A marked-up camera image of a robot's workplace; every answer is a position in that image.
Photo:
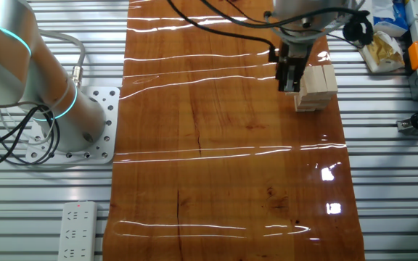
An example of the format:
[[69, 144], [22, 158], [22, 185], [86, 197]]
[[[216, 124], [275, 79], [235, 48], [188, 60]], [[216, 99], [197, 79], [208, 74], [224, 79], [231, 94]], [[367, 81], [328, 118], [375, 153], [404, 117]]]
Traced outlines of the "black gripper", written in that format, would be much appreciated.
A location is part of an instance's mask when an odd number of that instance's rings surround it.
[[279, 63], [291, 64], [276, 66], [276, 79], [280, 91], [299, 92], [303, 70], [297, 65], [305, 65], [311, 53], [311, 45], [304, 43], [282, 43], [279, 47]]

